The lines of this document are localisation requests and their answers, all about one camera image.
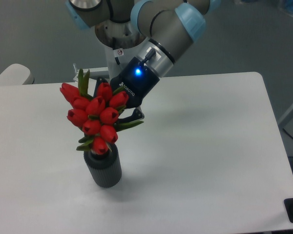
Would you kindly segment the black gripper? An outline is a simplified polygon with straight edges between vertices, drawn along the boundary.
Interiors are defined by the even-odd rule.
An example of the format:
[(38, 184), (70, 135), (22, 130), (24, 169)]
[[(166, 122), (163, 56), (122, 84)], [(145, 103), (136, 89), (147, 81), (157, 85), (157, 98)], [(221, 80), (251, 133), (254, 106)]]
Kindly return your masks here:
[[(159, 82), (159, 78), (148, 67), (140, 66), (140, 60), (134, 57), (118, 76), (110, 81), (112, 90), (124, 87), (129, 99), (126, 103), (127, 108), (134, 108), (141, 105), (143, 98)], [(98, 77), (94, 89), (93, 97), (98, 96), (99, 86), (102, 83), (108, 83), (103, 77)], [(139, 108), (135, 108), (131, 116), (119, 118), (117, 123), (130, 123), (144, 119), (144, 114)]]

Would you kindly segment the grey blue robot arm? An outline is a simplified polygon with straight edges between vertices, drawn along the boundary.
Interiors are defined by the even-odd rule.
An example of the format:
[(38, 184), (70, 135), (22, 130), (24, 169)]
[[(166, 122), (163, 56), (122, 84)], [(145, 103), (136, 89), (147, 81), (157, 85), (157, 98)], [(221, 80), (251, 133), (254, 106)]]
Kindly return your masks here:
[(123, 88), (131, 116), (142, 120), (143, 98), (203, 34), (204, 15), (218, 0), (68, 0), (72, 19), (81, 29), (93, 28), (105, 49), (109, 82)]

